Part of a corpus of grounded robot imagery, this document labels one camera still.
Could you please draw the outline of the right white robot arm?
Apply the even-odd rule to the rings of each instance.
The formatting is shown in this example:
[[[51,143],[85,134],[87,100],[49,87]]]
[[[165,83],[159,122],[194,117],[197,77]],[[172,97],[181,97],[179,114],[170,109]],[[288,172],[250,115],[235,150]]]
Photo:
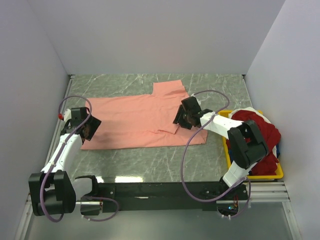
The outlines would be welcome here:
[[[221,178],[219,193],[230,200],[237,194],[237,185],[243,182],[250,170],[269,153],[267,143],[253,120],[233,120],[210,109],[202,110],[194,96],[181,101],[174,124],[190,130],[197,127],[186,143],[182,156],[186,155],[189,144],[202,130],[216,133],[229,141],[233,162]]]

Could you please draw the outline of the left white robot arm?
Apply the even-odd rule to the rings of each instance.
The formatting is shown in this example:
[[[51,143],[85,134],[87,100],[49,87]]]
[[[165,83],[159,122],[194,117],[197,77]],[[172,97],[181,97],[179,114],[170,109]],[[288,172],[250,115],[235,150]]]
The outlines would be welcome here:
[[[85,197],[96,200],[100,195],[94,175],[71,181],[68,170],[80,148],[90,141],[101,121],[91,115],[88,107],[67,109],[59,118],[64,121],[57,148],[47,165],[28,179],[32,211],[36,216],[72,213],[76,201]]]

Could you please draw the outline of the pink t shirt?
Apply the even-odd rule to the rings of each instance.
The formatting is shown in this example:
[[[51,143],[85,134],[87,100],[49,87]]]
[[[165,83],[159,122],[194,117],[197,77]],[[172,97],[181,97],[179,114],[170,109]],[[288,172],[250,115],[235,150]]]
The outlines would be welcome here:
[[[208,132],[174,124],[183,99],[188,98],[181,80],[155,82],[151,94],[90,98],[92,115],[101,121],[82,150],[176,147],[188,141],[205,144]]]

